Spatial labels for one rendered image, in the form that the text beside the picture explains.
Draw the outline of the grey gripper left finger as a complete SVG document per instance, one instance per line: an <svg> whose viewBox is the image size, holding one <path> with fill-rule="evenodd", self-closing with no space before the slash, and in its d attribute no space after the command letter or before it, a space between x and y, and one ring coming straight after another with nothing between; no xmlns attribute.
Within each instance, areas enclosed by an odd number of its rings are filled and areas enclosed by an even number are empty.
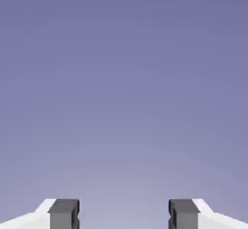
<svg viewBox="0 0 248 229"><path fill-rule="evenodd" d="M47 198L35 211L0 223L0 229L80 229L79 211L79 199Z"/></svg>

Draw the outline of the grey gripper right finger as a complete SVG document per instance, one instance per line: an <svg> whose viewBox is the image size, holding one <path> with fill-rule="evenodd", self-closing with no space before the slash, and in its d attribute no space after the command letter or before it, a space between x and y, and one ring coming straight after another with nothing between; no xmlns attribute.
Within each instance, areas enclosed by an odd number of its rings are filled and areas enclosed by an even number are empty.
<svg viewBox="0 0 248 229"><path fill-rule="evenodd" d="M248 223L213 211L202 198L168 202L168 229L248 229Z"/></svg>

